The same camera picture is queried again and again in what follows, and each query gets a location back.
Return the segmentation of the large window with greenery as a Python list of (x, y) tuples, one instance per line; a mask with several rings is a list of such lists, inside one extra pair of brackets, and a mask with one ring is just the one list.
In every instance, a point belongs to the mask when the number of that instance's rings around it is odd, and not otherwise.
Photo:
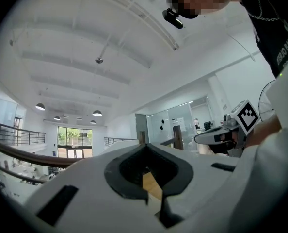
[(58, 127), (57, 150), (61, 158), (93, 157), (92, 130)]

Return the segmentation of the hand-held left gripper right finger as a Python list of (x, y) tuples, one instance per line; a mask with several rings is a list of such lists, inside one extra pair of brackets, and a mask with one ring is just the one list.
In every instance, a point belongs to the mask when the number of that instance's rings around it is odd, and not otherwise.
[(225, 188), (236, 158), (146, 145), (146, 167), (160, 188), (159, 217), (148, 229), (229, 229), (235, 198)]

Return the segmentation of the glass partition wall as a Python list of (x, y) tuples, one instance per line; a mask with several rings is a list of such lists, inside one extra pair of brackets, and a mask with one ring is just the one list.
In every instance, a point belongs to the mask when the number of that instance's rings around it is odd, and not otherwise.
[[(184, 118), (185, 127), (180, 127), (178, 118)], [(210, 121), (214, 127), (214, 117), (207, 96), (186, 102), (176, 107), (148, 115), (148, 135), (150, 143), (161, 143), (173, 138), (173, 127), (179, 126), (182, 134), (183, 149), (186, 151), (198, 151), (194, 141), (195, 135), (205, 131), (204, 122)]]

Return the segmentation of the person's black printed t-shirt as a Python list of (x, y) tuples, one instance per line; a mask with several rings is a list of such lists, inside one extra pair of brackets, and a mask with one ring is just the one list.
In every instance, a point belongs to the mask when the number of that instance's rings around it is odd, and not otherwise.
[(256, 44), (278, 77), (288, 64), (288, 0), (241, 0), (254, 27)]

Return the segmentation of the black railing with wooden handrail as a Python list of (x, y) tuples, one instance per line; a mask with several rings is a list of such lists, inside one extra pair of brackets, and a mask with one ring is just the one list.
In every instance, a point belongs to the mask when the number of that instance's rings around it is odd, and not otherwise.
[[(183, 150), (182, 144), (182, 134), (179, 126), (173, 127), (174, 137), (162, 142), (161, 145), (168, 146), (173, 144), (173, 146), (177, 145), (179, 150)], [(48, 167), (58, 167), (58, 168), (67, 168), (70, 165), (74, 164), (75, 162), (81, 161), (84, 158), (60, 158), (60, 157), (53, 157), (53, 156), (46, 156), (46, 155), (38, 155), (34, 153), (29, 153), (27, 151), (19, 150), (14, 147), (5, 145), (0, 142), (0, 152), (36, 165), (41, 166), (48, 166)]]

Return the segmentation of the person's right forearm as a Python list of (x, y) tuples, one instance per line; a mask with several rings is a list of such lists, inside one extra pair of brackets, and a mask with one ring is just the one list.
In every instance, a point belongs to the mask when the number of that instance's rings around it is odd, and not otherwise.
[(246, 138), (245, 147), (260, 145), (269, 135), (277, 133), (280, 130), (280, 121), (277, 115), (273, 115), (253, 128)]

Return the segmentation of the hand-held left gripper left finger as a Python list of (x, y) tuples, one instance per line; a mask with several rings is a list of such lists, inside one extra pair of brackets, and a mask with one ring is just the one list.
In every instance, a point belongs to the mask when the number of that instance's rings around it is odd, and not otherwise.
[(107, 184), (104, 170), (114, 158), (136, 146), (80, 160), (46, 182), (25, 202), (37, 215), (64, 186), (77, 192), (59, 216), (54, 229), (61, 233), (160, 233), (165, 227), (144, 200), (126, 199)]

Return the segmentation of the distant black stair railing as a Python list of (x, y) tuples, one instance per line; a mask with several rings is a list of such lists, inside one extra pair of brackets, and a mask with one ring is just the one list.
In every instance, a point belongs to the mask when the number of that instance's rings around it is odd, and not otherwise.
[(104, 145), (106, 147), (110, 147), (111, 145), (113, 145), (114, 143), (117, 143), (117, 142), (125, 142), (125, 141), (136, 141), (136, 142), (138, 142), (138, 139), (104, 137)]

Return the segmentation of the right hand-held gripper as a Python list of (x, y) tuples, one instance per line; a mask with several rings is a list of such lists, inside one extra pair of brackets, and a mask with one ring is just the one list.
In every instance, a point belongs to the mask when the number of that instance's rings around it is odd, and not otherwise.
[(223, 143), (226, 143), (227, 154), (230, 157), (241, 157), (247, 136), (259, 120), (255, 108), (249, 100), (244, 100), (224, 115), (223, 126), (197, 134), (194, 141), (203, 145), (218, 145), (221, 144), (220, 135), (224, 134)]

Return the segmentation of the grey door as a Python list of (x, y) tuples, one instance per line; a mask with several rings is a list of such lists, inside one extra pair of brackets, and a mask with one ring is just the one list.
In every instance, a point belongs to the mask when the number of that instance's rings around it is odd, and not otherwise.
[(149, 143), (147, 118), (143, 114), (135, 114), (136, 120), (136, 133), (140, 142)]

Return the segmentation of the person's right hand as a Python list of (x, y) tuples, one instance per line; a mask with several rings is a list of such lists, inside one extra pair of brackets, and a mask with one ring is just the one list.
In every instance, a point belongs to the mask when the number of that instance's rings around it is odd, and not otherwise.
[(228, 151), (233, 149), (238, 141), (238, 132), (232, 131), (226, 134), (220, 135), (220, 142), (221, 144), (213, 145), (211, 147), (212, 151), (217, 154), (226, 154), (228, 155)]

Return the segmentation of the distant black balcony railing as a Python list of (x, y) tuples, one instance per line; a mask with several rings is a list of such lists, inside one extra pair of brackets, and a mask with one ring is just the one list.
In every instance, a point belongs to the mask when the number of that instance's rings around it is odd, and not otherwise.
[(44, 144), (46, 133), (19, 129), (0, 123), (0, 142), (12, 146)]

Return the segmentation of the wooden table with hairpin legs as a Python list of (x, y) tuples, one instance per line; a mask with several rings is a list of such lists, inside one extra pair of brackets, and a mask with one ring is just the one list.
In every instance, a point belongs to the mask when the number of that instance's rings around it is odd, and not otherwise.
[(143, 175), (143, 189), (148, 192), (150, 198), (162, 200), (163, 191), (151, 172)]

